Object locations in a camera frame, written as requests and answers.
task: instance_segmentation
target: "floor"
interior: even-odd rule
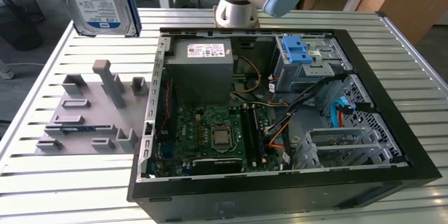
[[[136,0],[139,7],[159,7],[159,0]],[[197,0],[177,0],[177,6],[196,7]],[[201,0],[203,8],[212,8],[219,0]],[[69,17],[65,8],[61,8],[60,0],[37,0],[45,20],[37,25],[44,37],[44,44],[28,52],[16,51],[0,37],[0,58],[9,63],[45,63],[60,37],[67,28]],[[448,26],[433,26],[424,39],[416,46],[435,70],[448,81]],[[0,79],[0,120],[12,120],[28,91],[35,83],[41,70],[39,65],[12,65],[16,73],[12,80]],[[0,124],[0,136],[7,130],[5,124]]]

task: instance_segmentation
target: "gray power supply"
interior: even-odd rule
[[[165,66],[180,105],[228,103],[233,73],[229,39],[176,40]]]

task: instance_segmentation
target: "red wire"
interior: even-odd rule
[[[344,118],[343,118],[343,112],[337,112],[337,122],[339,122],[339,127],[344,127]]]
[[[160,131],[159,131],[159,134],[157,134],[157,137],[159,137],[160,134],[161,134],[161,130],[163,130],[163,128],[165,127],[165,124],[167,124],[167,121],[168,121],[168,117],[169,117],[169,103],[168,103],[168,97],[169,97],[169,81],[167,82],[167,96],[165,96],[165,110],[167,110],[167,114],[165,114],[165,119],[164,119],[164,121],[163,121],[161,128],[160,128]]]

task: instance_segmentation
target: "ram slot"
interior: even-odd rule
[[[255,156],[255,148],[252,145],[252,130],[251,130],[251,118],[249,113],[247,111],[248,108],[240,109],[241,115],[241,132],[244,138],[244,149],[245,149],[245,160],[248,166],[256,166],[256,156]]]
[[[259,146],[259,152],[260,152],[260,160],[261,160],[261,163],[265,163],[267,159],[264,157],[267,156],[265,155],[267,153],[264,152],[263,133],[260,129],[256,109],[252,109],[252,114],[253,114],[253,122],[255,122],[255,129],[256,129],[257,146]]]

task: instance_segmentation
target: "yellow wire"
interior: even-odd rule
[[[247,90],[232,91],[231,93],[248,93],[248,92],[251,92],[252,90],[255,90],[260,86],[260,83],[261,83],[261,74],[260,74],[260,71],[259,71],[257,67],[253,65],[253,63],[245,57],[239,56],[239,58],[243,58],[247,61],[247,63],[249,63],[249,65],[253,67],[255,71],[257,72],[259,81],[257,81],[257,84],[255,85],[253,88],[247,89]]]

